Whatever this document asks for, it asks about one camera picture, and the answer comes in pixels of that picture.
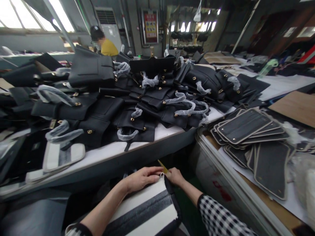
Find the gold hardware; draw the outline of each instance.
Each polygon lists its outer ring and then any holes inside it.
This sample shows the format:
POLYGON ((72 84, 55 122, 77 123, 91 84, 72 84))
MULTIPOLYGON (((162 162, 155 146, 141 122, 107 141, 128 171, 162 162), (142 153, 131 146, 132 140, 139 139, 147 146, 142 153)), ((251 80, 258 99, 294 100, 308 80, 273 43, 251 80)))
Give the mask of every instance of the gold hardware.
POLYGON ((56 120, 51 120, 50 125, 49 125, 49 128, 50 128, 50 129, 55 128, 55 124, 56 124, 56 120))

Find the hand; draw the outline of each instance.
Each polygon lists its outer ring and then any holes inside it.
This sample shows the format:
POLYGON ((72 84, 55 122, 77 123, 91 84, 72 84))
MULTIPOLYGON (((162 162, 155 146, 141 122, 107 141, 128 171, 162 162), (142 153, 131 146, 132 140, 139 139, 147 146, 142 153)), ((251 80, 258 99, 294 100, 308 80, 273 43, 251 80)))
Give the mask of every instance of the hand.
POLYGON ((168 170, 168 172, 166 173, 166 177, 169 179, 171 183, 179 187, 185 182, 185 179, 181 175, 180 170, 175 167, 168 170))
POLYGON ((129 194, 143 189, 147 184, 157 182, 163 169, 163 167, 144 167, 121 182, 125 185, 127 194, 129 194))

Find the checkered sleeve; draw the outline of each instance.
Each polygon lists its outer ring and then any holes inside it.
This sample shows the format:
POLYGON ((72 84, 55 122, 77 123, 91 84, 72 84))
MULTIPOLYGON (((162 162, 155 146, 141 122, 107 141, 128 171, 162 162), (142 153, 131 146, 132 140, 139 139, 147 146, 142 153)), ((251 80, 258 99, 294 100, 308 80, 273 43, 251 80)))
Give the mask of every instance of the checkered sleeve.
POLYGON ((211 197, 202 194, 197 206, 210 236, 257 236, 246 224, 211 197))

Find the plastic container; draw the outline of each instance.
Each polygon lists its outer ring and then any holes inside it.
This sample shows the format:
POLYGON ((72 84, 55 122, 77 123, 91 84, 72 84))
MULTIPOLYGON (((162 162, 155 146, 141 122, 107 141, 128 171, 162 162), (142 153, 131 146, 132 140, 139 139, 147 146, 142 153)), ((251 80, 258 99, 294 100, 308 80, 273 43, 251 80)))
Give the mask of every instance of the plastic container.
POLYGON ((224 161, 199 128, 197 144, 189 158, 206 193, 251 227, 258 235, 287 235, 291 232, 248 186, 241 176, 224 161))

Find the brown cardboard sheet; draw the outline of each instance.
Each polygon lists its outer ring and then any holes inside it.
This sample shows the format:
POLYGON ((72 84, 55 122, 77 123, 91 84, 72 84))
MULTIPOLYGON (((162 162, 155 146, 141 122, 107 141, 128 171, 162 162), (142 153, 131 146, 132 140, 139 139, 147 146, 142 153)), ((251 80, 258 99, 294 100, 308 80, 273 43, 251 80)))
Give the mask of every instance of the brown cardboard sheet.
POLYGON ((315 96, 293 91, 269 109, 315 128, 315 96))

